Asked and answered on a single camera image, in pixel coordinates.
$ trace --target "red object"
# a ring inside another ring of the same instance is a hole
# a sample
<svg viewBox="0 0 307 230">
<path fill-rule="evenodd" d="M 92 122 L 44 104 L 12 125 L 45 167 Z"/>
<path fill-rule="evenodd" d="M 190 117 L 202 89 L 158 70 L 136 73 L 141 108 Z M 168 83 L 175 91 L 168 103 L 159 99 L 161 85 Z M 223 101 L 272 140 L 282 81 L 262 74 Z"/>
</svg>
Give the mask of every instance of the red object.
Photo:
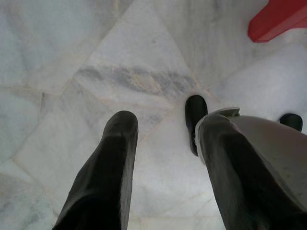
<svg viewBox="0 0 307 230">
<path fill-rule="evenodd" d="M 307 28 L 307 0 L 270 0 L 250 21 L 253 42 L 268 42 L 292 28 Z"/>
</svg>

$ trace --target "red furniture leg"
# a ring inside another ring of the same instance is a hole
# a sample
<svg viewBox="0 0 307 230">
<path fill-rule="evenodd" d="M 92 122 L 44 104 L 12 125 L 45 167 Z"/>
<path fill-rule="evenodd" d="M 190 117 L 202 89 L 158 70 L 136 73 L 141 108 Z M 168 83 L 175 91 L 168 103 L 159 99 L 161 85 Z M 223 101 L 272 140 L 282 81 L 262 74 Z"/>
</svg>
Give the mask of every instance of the red furniture leg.
<svg viewBox="0 0 307 230">
<path fill-rule="evenodd" d="M 307 28 L 307 0 L 270 0 L 250 21 L 253 42 L 268 42 L 292 28 Z"/>
</svg>

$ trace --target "person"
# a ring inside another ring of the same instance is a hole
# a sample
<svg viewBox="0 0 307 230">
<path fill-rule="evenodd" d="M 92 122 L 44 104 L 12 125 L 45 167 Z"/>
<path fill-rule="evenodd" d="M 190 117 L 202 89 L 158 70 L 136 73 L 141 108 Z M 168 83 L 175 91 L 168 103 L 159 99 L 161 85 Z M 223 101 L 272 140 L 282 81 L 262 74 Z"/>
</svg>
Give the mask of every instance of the person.
<svg viewBox="0 0 307 230">
<path fill-rule="evenodd" d="M 199 95 L 187 99 L 185 116 L 191 151 L 208 169 L 227 230 L 307 230 L 305 208 L 262 155 L 267 149 L 306 151 L 300 116 L 286 114 L 278 124 L 240 116 L 238 108 L 208 114 Z M 276 142 L 284 135 L 289 143 Z M 98 147 L 78 172 L 53 230 L 127 229 L 137 138 L 134 114 L 121 111 L 111 117 Z"/>
</svg>

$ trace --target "floor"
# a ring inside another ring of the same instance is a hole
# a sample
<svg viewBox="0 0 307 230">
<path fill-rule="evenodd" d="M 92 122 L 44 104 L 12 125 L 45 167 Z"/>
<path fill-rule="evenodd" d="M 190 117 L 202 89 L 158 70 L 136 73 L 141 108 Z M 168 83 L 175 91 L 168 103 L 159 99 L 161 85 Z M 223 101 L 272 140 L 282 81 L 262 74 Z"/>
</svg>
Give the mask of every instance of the floor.
<svg viewBox="0 0 307 230">
<path fill-rule="evenodd" d="M 51 229 L 106 121 L 129 110 L 140 130 L 129 230 L 223 230 L 189 150 L 186 98 L 307 121 L 307 30 L 251 42 L 266 3 L 0 0 L 1 229 Z"/>
</svg>

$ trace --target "black shoe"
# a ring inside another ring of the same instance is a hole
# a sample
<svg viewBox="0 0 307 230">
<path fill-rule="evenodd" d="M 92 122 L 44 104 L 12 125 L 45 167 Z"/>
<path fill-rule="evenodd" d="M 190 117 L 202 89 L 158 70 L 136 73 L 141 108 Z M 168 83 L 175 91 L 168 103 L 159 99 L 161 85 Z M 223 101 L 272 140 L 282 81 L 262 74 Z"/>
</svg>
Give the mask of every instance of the black shoe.
<svg viewBox="0 0 307 230">
<path fill-rule="evenodd" d="M 207 104 L 201 96 L 194 95 L 187 99 L 185 107 L 186 125 L 189 130 L 190 147 L 195 156 L 198 156 L 195 144 L 195 126 L 207 114 Z"/>
<path fill-rule="evenodd" d="M 285 126 L 296 129 L 301 132 L 303 128 L 303 119 L 296 114 L 285 114 L 280 119 L 279 122 Z"/>
<path fill-rule="evenodd" d="M 53 230 L 127 229 L 137 139 L 134 114 L 112 116 L 78 172 Z"/>
</svg>

